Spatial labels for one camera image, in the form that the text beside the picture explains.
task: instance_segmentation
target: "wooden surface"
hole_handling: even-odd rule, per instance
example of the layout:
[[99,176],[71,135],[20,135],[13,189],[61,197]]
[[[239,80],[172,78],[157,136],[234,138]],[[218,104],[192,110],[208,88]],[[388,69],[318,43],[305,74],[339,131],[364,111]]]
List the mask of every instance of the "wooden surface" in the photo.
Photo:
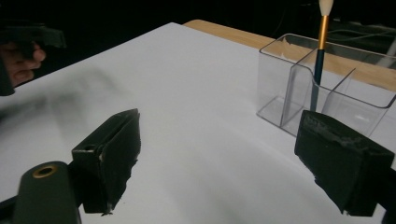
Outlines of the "wooden surface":
[[231,27],[215,24],[209,21],[194,20],[188,21],[183,25],[199,30],[205,33],[216,35],[225,39],[232,40],[236,43],[244,44],[255,49],[261,49],[274,39],[262,35],[237,30]]
[[[255,35],[253,33],[237,30],[209,21],[194,20],[188,21],[183,25],[205,33],[229,39],[234,42],[244,44],[256,49],[261,49],[262,47],[274,41],[273,38],[262,35]],[[336,60],[338,63],[329,63],[329,65],[327,65],[328,67],[325,69],[329,71],[334,71],[335,74],[347,74],[347,72],[340,72],[339,70],[341,68],[344,68],[349,69],[350,71],[356,65],[356,62],[353,62],[351,60],[344,60],[343,62],[341,62],[341,64],[340,61],[337,59],[331,59],[330,61],[332,62],[334,60]],[[359,66],[359,69],[356,71],[354,78],[390,91],[396,91],[396,70],[394,69],[388,69],[374,64],[361,64]]]

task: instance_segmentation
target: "paintbrush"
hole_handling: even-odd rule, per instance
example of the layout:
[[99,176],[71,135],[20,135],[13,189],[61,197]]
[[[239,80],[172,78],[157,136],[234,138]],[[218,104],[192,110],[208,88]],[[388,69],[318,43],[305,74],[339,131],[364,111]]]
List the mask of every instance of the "paintbrush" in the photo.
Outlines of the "paintbrush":
[[314,80],[317,85],[313,85],[311,95],[311,111],[316,111],[318,103],[318,86],[320,86],[321,75],[323,70],[324,53],[327,37],[327,29],[329,26],[329,15],[332,11],[333,0],[319,0],[321,13],[321,22],[318,35],[317,60],[315,62]]

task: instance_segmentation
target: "human hand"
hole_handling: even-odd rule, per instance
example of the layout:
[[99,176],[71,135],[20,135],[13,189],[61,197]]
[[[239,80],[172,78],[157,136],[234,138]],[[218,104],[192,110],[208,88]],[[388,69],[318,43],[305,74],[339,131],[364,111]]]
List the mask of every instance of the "human hand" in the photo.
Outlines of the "human hand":
[[33,44],[33,59],[25,59],[18,45],[13,42],[0,45],[0,57],[13,87],[32,79],[35,76],[32,70],[39,68],[46,58],[46,52],[37,43]]

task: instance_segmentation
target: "paintbrush bristles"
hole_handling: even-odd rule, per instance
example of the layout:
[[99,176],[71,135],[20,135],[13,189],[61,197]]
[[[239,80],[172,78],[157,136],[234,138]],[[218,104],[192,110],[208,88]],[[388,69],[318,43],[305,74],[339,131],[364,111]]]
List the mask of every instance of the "paintbrush bristles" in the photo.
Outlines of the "paintbrush bristles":
[[322,16],[329,16],[332,11],[333,0],[319,0],[320,13]]

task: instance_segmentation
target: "acrylic container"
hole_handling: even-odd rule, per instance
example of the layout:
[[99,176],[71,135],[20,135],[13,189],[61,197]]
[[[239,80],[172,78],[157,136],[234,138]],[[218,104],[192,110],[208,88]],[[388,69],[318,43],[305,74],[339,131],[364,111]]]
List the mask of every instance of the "acrylic container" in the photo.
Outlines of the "acrylic container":
[[260,50],[257,115],[295,136],[303,110],[315,110],[369,137],[396,98],[396,58],[327,43],[318,84],[317,46],[287,34]]

